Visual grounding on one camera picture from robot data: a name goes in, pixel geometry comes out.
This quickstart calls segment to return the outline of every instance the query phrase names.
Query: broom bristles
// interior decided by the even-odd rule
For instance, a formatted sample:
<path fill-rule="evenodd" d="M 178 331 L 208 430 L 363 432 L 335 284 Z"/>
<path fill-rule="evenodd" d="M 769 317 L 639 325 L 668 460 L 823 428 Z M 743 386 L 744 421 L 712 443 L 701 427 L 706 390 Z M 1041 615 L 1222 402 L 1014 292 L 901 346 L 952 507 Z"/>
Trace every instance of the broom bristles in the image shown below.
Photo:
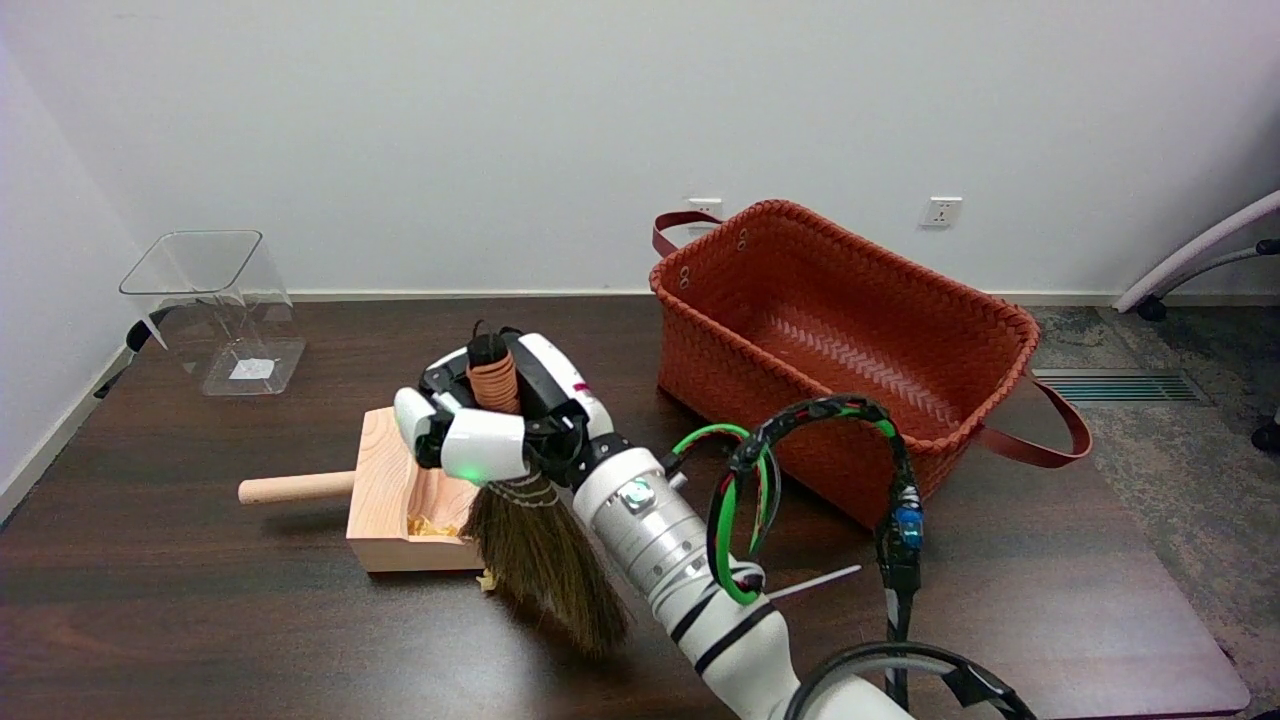
<path fill-rule="evenodd" d="M 475 538 L 500 592 L 548 610 L 588 657 L 604 657 L 626 639 L 622 598 L 562 503 L 530 507 L 481 491 L 462 534 Z"/>

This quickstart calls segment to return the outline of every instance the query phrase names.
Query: green led light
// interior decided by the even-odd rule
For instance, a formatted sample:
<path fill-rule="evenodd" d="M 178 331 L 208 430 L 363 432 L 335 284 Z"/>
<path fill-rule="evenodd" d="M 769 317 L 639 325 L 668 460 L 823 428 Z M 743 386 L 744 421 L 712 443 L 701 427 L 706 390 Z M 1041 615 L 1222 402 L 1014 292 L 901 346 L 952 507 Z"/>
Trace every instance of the green led light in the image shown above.
<path fill-rule="evenodd" d="M 489 480 L 484 477 L 484 470 L 480 468 L 458 468 L 454 470 L 454 477 L 462 478 L 463 480 L 476 486 L 484 487 L 489 484 Z"/>

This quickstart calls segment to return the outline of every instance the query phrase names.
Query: woven basket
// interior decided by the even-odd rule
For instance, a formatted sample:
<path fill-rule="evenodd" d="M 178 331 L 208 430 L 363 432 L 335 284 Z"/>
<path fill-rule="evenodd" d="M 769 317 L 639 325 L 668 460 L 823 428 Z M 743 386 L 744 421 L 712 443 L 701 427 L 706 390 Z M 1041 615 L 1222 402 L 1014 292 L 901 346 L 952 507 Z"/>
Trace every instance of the woven basket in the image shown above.
<path fill-rule="evenodd" d="M 658 384 L 713 421 L 754 427 L 785 405 L 856 392 L 888 407 L 928 497 L 974 439 L 1015 460 L 1061 466 L 1088 428 L 1041 386 L 1073 436 L 1059 452 L 983 425 L 1039 340 L 1029 313 L 900 258 L 792 202 L 758 202 L 689 246 L 662 231 L 718 222 L 671 213 L 654 224 L 666 258 L 649 275 L 663 307 Z M 883 437 L 820 423 L 788 437 L 783 469 L 867 528 L 892 477 Z"/>

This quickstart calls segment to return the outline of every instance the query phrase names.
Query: electrical socket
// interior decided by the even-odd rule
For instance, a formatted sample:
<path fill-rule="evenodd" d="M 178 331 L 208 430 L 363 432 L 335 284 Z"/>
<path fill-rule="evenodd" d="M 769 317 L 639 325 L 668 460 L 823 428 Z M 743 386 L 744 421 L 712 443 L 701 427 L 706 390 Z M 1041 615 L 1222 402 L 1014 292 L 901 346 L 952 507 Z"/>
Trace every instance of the electrical socket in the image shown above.
<path fill-rule="evenodd" d="M 705 213 L 717 220 L 724 219 L 724 201 L 719 197 L 686 197 L 685 206 L 689 210 Z M 714 227 L 712 223 L 691 223 L 689 224 L 689 234 L 690 237 L 701 237 Z"/>
<path fill-rule="evenodd" d="M 960 217 L 961 197 L 931 197 L 920 215 L 922 228 L 950 228 Z"/>

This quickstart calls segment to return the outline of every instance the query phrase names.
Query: floor vent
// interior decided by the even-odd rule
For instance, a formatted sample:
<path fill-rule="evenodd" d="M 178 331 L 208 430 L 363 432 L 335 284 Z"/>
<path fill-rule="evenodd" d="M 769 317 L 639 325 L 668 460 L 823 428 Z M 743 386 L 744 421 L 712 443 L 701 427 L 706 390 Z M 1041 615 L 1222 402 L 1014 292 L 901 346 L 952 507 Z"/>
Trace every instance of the floor vent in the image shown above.
<path fill-rule="evenodd" d="M 1208 402 L 1204 392 L 1178 370 L 1034 370 L 1036 377 L 1073 405 L 1164 405 Z"/>

